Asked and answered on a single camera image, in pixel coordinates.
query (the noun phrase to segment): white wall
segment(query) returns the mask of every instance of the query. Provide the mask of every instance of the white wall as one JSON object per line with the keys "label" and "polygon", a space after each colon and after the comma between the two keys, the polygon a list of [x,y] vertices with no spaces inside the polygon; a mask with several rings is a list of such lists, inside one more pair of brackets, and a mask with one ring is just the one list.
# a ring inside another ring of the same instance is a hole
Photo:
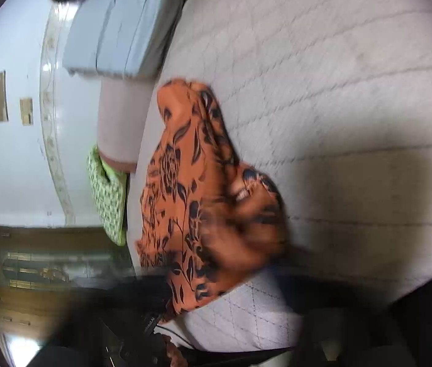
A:
{"label": "white wall", "polygon": [[[59,226],[65,216],[44,156],[39,60],[50,0],[7,0],[0,8],[0,71],[8,123],[0,123],[0,224]],[[32,97],[34,125],[22,126],[19,99]]]}
{"label": "white wall", "polygon": [[100,218],[93,204],[87,156],[97,143],[101,77],[70,76],[62,67],[62,55],[72,18],[73,15],[67,15],[58,36],[57,69],[54,75],[56,135],[75,226],[96,226],[100,225]]}

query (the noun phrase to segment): hand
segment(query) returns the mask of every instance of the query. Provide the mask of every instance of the hand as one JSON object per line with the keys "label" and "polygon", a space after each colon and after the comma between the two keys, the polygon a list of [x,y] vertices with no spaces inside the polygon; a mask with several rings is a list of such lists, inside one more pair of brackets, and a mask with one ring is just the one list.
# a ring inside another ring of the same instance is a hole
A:
{"label": "hand", "polygon": [[166,343],[166,355],[170,359],[170,367],[188,367],[187,360],[185,360],[178,350],[172,344],[172,339],[168,335],[161,335]]}

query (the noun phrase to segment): quilted bedspread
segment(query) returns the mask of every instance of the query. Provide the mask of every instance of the quilted bedspread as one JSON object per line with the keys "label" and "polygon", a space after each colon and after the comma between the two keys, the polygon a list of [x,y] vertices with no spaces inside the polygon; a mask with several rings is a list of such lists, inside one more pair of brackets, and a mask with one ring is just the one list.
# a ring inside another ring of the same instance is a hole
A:
{"label": "quilted bedspread", "polygon": [[[432,278],[432,0],[188,0],[160,83],[209,84],[240,157],[280,189],[299,266],[384,301]],[[128,243],[163,131],[153,97]],[[265,273],[188,313],[214,351],[293,344]]]}

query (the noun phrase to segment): green cushion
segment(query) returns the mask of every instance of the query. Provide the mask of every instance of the green cushion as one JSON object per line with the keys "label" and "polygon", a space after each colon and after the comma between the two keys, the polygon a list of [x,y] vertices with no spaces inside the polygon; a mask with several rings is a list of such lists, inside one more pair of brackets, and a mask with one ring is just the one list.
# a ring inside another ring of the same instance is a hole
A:
{"label": "green cushion", "polygon": [[124,206],[126,203],[127,174],[107,165],[95,145],[88,155],[88,176],[92,195],[102,225],[108,237],[118,246],[126,244]]}

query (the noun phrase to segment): orange floral dress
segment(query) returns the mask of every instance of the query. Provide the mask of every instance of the orange floral dress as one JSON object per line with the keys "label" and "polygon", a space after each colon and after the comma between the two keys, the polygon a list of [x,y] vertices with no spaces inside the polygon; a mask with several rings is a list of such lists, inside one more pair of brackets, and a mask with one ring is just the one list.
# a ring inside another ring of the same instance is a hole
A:
{"label": "orange floral dress", "polygon": [[240,163],[219,105],[201,83],[158,90],[165,123],[141,195],[141,266],[169,266],[173,311],[203,306],[283,249],[280,196]]}

